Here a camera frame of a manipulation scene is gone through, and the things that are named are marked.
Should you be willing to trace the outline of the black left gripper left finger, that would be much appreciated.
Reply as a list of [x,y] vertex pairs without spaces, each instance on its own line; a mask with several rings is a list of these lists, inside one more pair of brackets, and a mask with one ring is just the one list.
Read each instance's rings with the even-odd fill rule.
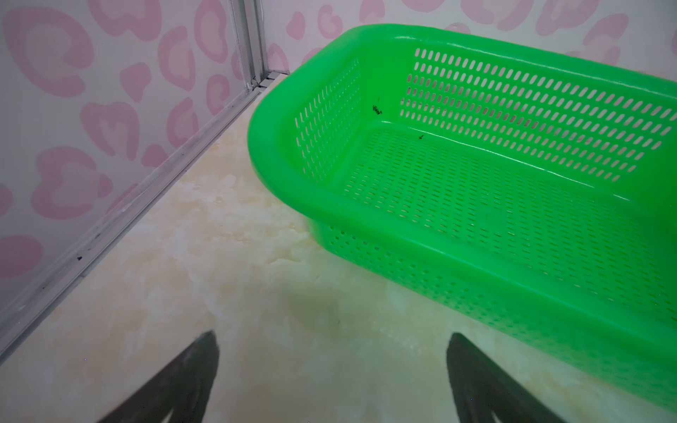
[[219,366],[220,349],[206,331],[102,422],[201,422]]

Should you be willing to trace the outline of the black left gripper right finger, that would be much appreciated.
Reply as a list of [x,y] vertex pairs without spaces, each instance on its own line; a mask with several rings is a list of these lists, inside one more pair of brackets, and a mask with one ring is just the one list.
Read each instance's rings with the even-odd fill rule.
[[446,365],[461,422],[564,423],[461,333],[451,336]]

